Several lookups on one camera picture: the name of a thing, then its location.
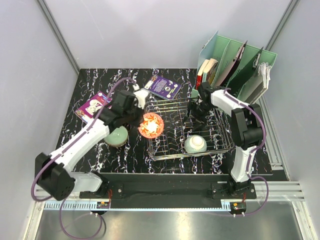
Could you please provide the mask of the teal bird patterned bowl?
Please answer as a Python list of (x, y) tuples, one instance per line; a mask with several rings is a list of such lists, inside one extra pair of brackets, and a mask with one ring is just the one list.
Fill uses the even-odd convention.
[(128, 136), (129, 136), (128, 130), (124, 126), (121, 126), (121, 127), (116, 128), (112, 133), (110, 133), (105, 138), (107, 138), (108, 140), (111, 139), (111, 140), (121, 141), (121, 140), (125, 140), (125, 139), (128, 140)]

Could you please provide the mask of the red white floral bowl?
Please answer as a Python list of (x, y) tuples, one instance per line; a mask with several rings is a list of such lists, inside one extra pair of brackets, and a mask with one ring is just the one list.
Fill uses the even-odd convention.
[(147, 139), (155, 139), (162, 134), (164, 126), (163, 119), (158, 114), (150, 112), (143, 115), (143, 122), (138, 127), (138, 131)]

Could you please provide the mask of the pale green upturned bowl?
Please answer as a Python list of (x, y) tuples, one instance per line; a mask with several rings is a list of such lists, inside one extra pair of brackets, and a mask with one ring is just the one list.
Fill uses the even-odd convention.
[(185, 140), (184, 148), (188, 154), (202, 153), (207, 150), (207, 142), (200, 135), (191, 135)]

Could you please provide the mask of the wire dish rack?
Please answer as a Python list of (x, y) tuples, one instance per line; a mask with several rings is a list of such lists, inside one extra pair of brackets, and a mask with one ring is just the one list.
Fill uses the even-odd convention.
[(164, 122), (162, 133), (147, 140), (148, 154), (155, 160), (223, 154), (234, 147), (228, 116), (222, 110), (209, 111), (200, 123), (188, 113), (195, 98), (149, 102), (146, 112), (157, 114)]

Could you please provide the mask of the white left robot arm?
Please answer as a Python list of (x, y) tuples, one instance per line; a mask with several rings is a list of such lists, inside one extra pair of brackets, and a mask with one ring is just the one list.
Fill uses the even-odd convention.
[(150, 93), (144, 88), (135, 92), (120, 91), (111, 106), (101, 108), (101, 113), (65, 145), (49, 155), (42, 152), (35, 158), (33, 185), (40, 186), (57, 201), (72, 193), (87, 192), (97, 198), (107, 195), (109, 181), (105, 177), (97, 172), (74, 172), (73, 169), (93, 146), (115, 129), (124, 124), (138, 127), (143, 122), (149, 97)]

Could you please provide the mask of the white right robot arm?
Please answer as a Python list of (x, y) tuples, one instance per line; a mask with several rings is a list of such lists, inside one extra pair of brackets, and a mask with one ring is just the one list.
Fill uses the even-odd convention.
[(227, 192), (230, 197), (239, 198), (245, 192), (243, 183), (252, 179), (255, 153), (266, 141), (261, 107), (235, 98), (227, 88), (211, 87), (208, 82), (202, 82), (197, 91), (197, 98), (189, 101), (183, 120), (192, 116), (195, 120), (193, 129), (198, 131), (206, 125), (207, 116), (213, 109), (220, 109), (230, 117), (231, 138), (236, 148), (230, 171), (233, 182), (227, 185)]

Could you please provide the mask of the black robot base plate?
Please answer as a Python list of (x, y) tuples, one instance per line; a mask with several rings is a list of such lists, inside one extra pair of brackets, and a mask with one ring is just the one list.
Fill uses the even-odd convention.
[(112, 191), (111, 208), (155, 211), (222, 207), (221, 200), (256, 200), (259, 180), (236, 190), (227, 174), (101, 173)]

